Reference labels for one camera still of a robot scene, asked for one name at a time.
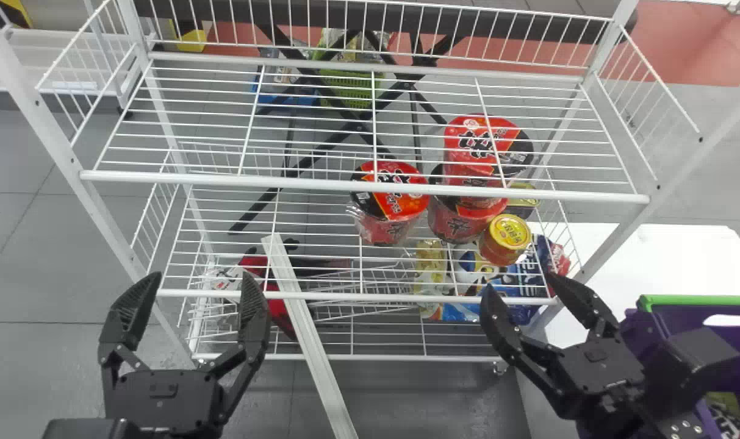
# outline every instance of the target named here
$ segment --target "yellow lid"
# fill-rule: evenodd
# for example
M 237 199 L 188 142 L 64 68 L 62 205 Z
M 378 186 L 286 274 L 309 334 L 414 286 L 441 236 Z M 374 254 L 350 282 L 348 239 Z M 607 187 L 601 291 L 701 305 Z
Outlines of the yellow lid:
M 535 186 L 529 183 L 525 183 L 523 181 L 514 181 L 514 183 L 511 183 L 512 189 L 535 189 Z M 536 200 L 535 198 L 508 198 L 508 205 L 521 205 L 521 206 L 528 206 L 528 207 L 537 207 L 540 205 L 540 200 Z
M 530 228 L 516 215 L 498 215 L 489 225 L 489 236 L 502 247 L 518 250 L 526 248 L 532 241 Z

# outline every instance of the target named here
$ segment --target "blue snack package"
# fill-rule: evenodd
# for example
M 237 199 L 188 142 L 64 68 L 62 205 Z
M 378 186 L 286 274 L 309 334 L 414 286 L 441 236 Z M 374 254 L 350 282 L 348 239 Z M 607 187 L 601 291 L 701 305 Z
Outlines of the blue snack package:
M 546 298 L 545 281 L 541 267 L 550 271 L 548 238 L 535 235 L 533 244 L 526 250 L 526 258 L 512 266 L 506 267 L 503 273 L 487 280 L 476 296 L 482 297 L 494 289 L 502 297 Z M 478 322 L 479 305 L 473 303 L 444 303 L 440 320 L 444 322 Z M 511 319 L 517 325 L 528 325 L 540 305 L 509 305 Z

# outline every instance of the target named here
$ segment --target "shelf caster wheel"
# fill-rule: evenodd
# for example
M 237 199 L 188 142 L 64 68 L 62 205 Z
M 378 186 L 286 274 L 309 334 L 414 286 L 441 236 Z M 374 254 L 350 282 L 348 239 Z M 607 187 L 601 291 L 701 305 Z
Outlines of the shelf caster wheel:
M 495 374 L 495 377 L 503 377 L 508 372 L 509 367 L 507 362 L 492 362 L 492 373 Z
M 118 114 L 121 114 L 121 115 L 123 114 L 123 107 L 118 106 L 118 108 L 116 108 L 116 110 L 118 111 Z M 126 112 L 126 115 L 123 117 L 123 120 L 131 120 L 131 119 L 134 119 L 134 112 L 133 111 L 127 111 Z

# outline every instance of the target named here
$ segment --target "green basket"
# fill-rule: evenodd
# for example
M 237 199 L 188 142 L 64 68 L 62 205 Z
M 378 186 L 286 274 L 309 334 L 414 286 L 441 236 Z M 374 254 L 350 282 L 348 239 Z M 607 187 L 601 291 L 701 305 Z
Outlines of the green basket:
M 325 76 L 323 82 L 332 87 L 331 91 L 342 99 L 348 107 L 352 109 L 369 109 L 372 108 L 372 74 L 368 72 L 353 72 L 350 70 L 333 70 L 321 69 L 319 75 Z M 381 87 L 383 75 L 375 74 L 375 89 Z M 329 107 L 328 99 L 320 100 L 322 106 Z

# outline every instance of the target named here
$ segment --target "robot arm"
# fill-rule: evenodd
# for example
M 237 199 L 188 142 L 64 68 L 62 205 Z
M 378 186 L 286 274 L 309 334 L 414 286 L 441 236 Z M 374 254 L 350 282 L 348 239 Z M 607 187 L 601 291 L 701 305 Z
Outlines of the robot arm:
M 150 369 L 135 354 L 161 273 L 151 273 L 110 307 L 99 336 L 99 364 L 107 419 L 55 419 L 45 439 L 220 437 L 264 361 L 270 334 L 267 301 L 253 276 L 242 278 L 236 344 L 196 369 Z M 120 376 L 123 363 L 132 372 Z M 226 389 L 218 381 L 238 369 Z
M 587 286 L 546 274 L 548 285 L 588 330 L 568 348 L 521 334 L 498 294 L 481 300 L 481 327 L 492 347 L 539 388 L 556 414 L 574 419 L 592 437 L 706 437 L 694 405 L 738 360 L 707 327 L 663 341 L 648 364 L 626 346 L 612 311 Z

